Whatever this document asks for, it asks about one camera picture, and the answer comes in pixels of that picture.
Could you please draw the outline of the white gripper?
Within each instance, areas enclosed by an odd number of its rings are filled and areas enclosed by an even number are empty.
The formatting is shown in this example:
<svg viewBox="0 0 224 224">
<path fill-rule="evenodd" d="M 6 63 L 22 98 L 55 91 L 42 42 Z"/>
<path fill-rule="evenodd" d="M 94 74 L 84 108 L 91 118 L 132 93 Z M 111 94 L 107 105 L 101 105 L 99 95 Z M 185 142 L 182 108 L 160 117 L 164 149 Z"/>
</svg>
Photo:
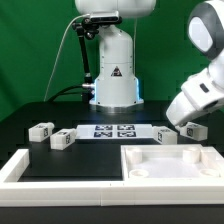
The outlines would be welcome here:
<svg viewBox="0 0 224 224">
<path fill-rule="evenodd" d="M 183 126 L 224 106 L 224 89 L 215 84 L 208 69 L 190 76 L 173 99 L 166 116 L 173 126 Z"/>
</svg>

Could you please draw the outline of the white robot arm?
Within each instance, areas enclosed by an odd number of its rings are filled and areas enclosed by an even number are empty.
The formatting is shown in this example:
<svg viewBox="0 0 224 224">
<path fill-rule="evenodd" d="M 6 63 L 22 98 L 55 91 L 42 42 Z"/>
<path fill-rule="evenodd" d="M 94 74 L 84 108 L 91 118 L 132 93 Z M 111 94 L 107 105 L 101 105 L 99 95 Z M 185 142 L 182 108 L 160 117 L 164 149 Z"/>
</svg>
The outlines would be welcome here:
<svg viewBox="0 0 224 224">
<path fill-rule="evenodd" d="M 88 38 L 100 36 L 100 74 L 95 79 L 95 108 L 120 111 L 143 100 L 133 74 L 132 38 L 117 25 L 124 18 L 149 15 L 156 0 L 75 0 L 84 16 L 81 26 Z M 192 10 L 188 36 L 211 63 L 190 76 L 181 86 L 166 116 L 174 126 L 182 126 L 224 106 L 224 0 L 206 0 Z"/>
</svg>

